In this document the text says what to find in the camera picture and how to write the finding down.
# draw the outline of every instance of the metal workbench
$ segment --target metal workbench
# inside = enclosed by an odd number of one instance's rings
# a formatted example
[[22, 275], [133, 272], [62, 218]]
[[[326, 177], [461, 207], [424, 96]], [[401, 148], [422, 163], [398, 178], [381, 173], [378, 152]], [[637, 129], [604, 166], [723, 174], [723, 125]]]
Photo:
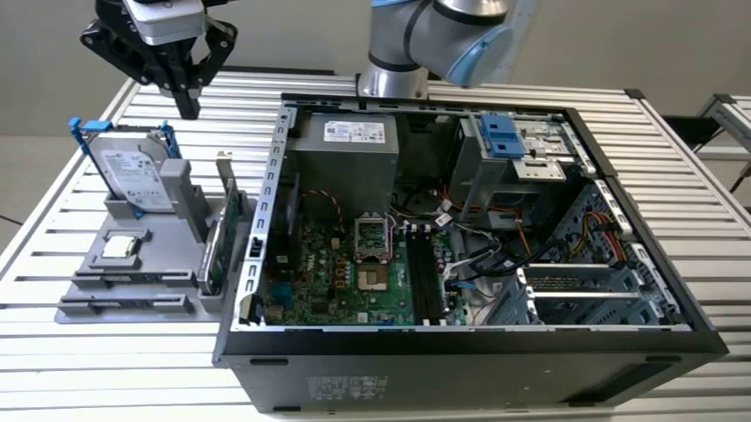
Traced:
[[[234, 156], [240, 187], [257, 191], [281, 91], [353, 94], [349, 76], [221, 73], [201, 119], [177, 120], [172, 100], [126, 83], [102, 117], [170, 119], [193, 183], [220, 191], [217, 151]], [[647, 101], [623, 91], [432, 83], [439, 100], [575, 107], [639, 203], [661, 245], [721, 331], [731, 354], [613, 410], [576, 420], [751, 420], [751, 217]], [[232, 373], [210, 367], [216, 324], [57, 325], [53, 305], [104, 219], [104, 185], [76, 154], [0, 258], [0, 414], [42, 420], [265, 420]], [[334, 415], [337, 420], [560, 420], [560, 412]]]
[[751, 97], [716, 94], [701, 108], [699, 116], [715, 119], [745, 151], [751, 152]]

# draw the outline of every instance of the motherboard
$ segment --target motherboard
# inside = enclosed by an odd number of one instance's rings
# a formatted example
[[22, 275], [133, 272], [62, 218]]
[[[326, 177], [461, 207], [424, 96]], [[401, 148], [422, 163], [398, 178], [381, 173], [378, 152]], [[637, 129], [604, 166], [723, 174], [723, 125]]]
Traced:
[[[301, 227], [296, 271], [269, 283], [266, 324], [284, 325], [414, 325], [414, 291], [410, 283], [410, 251], [406, 230], [389, 227], [377, 217], [348, 226], [344, 235], [330, 225], [306, 222]], [[386, 251], [364, 257], [362, 251]], [[452, 261], [449, 236], [431, 236], [432, 257], [428, 288], [439, 298], [447, 324], [464, 324], [461, 299], [445, 293], [437, 273]]]

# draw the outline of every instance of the robotic arm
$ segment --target robotic arm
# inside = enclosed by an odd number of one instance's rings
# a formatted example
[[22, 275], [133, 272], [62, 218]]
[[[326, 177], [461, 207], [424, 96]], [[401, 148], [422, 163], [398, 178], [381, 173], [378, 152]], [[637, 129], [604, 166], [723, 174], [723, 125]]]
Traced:
[[[198, 118], [198, 95], [234, 47], [237, 28], [206, 9], [230, 0], [96, 0], [81, 43], [140, 84], [174, 98], [182, 119]], [[505, 0], [370, 0], [368, 66], [357, 94], [427, 98], [428, 71], [461, 86], [480, 84], [512, 44]], [[209, 55], [193, 62], [196, 38]]]
[[[174, 98], [180, 116], [198, 118], [198, 95], [234, 48], [237, 28], [212, 19], [208, 7], [228, 0], [96, 0], [97, 19], [81, 43], [125, 75]], [[204, 35], [209, 55], [193, 62], [190, 50]]]

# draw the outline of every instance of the blue drive bay latch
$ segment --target blue drive bay latch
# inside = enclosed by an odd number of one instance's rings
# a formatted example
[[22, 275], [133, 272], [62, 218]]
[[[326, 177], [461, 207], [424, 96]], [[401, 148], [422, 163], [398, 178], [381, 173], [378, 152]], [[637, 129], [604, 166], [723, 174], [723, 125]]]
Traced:
[[516, 126], [508, 116], [483, 114], [480, 134], [489, 143], [488, 153], [495, 158], [521, 158], [527, 154], [524, 144], [516, 133]]

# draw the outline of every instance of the power supply label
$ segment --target power supply label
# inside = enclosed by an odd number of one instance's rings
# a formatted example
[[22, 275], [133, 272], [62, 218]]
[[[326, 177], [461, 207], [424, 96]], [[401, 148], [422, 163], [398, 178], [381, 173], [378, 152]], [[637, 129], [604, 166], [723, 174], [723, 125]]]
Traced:
[[140, 151], [104, 150], [106, 169], [121, 195], [144, 211], [170, 211], [172, 204], [150, 157]]
[[328, 121], [324, 142], [385, 143], [385, 125], [358, 121]]

